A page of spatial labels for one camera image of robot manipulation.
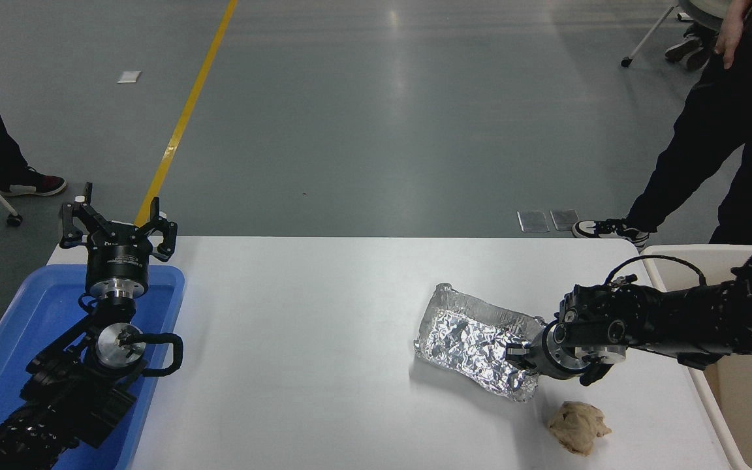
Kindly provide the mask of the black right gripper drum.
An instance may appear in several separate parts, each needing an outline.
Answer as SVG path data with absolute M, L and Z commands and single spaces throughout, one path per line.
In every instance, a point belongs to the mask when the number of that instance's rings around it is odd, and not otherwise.
M 554 341 L 554 330 L 557 324 L 546 325 L 543 330 L 532 339 L 530 347 L 530 361 L 534 364 L 535 371 L 539 375 L 551 377 L 556 380 L 570 380 L 574 372 L 569 367 L 561 365 L 556 359 L 555 353 L 560 347 Z

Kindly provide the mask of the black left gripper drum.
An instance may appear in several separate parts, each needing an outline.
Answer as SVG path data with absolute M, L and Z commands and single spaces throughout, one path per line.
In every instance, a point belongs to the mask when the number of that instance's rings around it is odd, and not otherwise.
M 149 241 L 114 243 L 87 237 L 86 249 L 86 289 L 101 289 L 113 279 L 129 281 L 135 289 L 149 288 Z

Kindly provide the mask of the person's hand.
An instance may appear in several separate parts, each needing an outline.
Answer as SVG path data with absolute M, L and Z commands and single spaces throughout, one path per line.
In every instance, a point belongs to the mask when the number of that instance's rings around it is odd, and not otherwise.
M 720 25 L 713 53 L 722 61 L 725 71 L 734 64 L 735 51 L 744 32 L 744 18 L 752 7 L 752 1 L 730 1 Z

